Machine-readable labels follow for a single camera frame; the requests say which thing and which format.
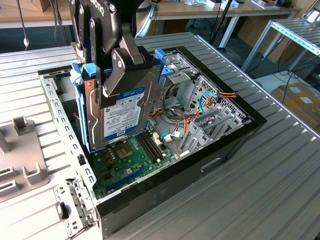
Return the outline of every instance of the desk leg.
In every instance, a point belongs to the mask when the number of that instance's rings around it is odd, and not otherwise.
[[[166,20],[156,20],[155,23],[155,30],[154,33],[152,33],[152,35],[162,35],[164,32],[164,27],[165,27],[165,22]]]
[[[232,32],[234,31],[236,25],[237,25],[237,22],[239,20],[239,16],[234,16],[231,18],[231,21],[228,25],[228,28],[226,29],[224,35],[223,35],[223,38],[220,42],[220,45],[219,45],[219,48],[225,48],[226,45],[227,45],[227,42],[229,41],[230,39],[230,36],[232,34]]]
[[[259,37],[258,41],[256,42],[256,44],[252,48],[252,51],[250,52],[249,56],[246,58],[243,66],[241,68],[242,71],[246,72],[246,70],[250,66],[250,64],[251,64],[252,60],[254,59],[255,55],[257,54],[261,44],[264,42],[264,40],[266,39],[266,37],[268,36],[268,34],[270,32],[271,23],[272,23],[272,20],[270,20],[268,22],[268,24],[266,25],[265,29],[263,30],[261,36]]]
[[[297,13],[293,12],[291,13],[287,19],[293,19],[295,17]],[[264,52],[263,56],[266,57],[268,56],[268,54],[276,47],[276,45],[278,44],[278,41],[280,40],[282,36],[282,33],[278,32],[276,34],[276,36],[274,37],[274,39],[272,40],[271,44],[269,45],[269,47],[267,48],[267,50]]]
[[[307,49],[304,49],[300,55],[296,58],[296,60],[294,60],[294,62],[292,63],[292,65],[289,67],[289,70],[292,71],[292,69],[294,69],[294,67],[300,62],[300,60],[303,58],[303,56],[308,52]]]

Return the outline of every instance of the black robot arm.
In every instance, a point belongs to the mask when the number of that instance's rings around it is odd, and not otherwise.
[[[97,86],[105,98],[130,91],[154,65],[134,41],[136,13],[143,1],[69,0],[77,48],[83,50],[85,63],[95,63]],[[106,79],[107,69],[112,73]]]

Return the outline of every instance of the metal rack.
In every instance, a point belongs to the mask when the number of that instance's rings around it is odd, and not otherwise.
[[[320,136],[201,37],[185,32],[136,42],[148,51],[185,46],[268,122],[230,161],[108,239],[314,239],[320,229]],[[75,173],[37,70],[76,61],[71,47],[0,55],[0,124],[21,114],[35,121],[50,177],[47,185],[0,203],[2,236],[68,238],[53,187]],[[98,227],[75,239],[100,239]]]
[[[268,56],[268,54],[274,49],[274,47],[278,44],[281,36],[284,35],[289,39],[295,41],[297,44],[304,48],[303,52],[299,55],[299,57],[294,61],[294,63],[290,66],[289,70],[292,70],[297,63],[301,60],[304,54],[307,51],[315,55],[320,55],[320,26],[314,23],[310,23],[304,18],[296,18],[296,19],[281,19],[281,20],[270,20],[249,56],[245,60],[241,70],[246,71],[250,66],[252,60],[257,54],[260,46],[268,36],[271,29],[275,29],[278,31],[277,35],[271,42],[268,49],[265,51],[264,56]]]

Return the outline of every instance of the green motherboard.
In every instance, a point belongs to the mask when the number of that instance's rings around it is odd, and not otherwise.
[[[175,159],[170,149],[164,143],[157,146],[151,135],[149,131],[149,134],[144,132],[131,136],[89,157],[97,180],[93,186],[96,199],[104,198]],[[147,143],[146,139],[152,140],[153,144]],[[161,153],[161,157],[155,159],[150,148],[153,148],[153,152]]]

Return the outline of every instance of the black case frame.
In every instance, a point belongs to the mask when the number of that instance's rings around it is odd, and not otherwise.
[[[168,48],[164,51],[178,51],[221,90],[234,92],[185,47]],[[103,238],[117,232],[229,160],[267,122],[241,97],[238,96],[233,101],[250,116],[251,122],[219,139],[210,147],[195,152],[97,205]]]

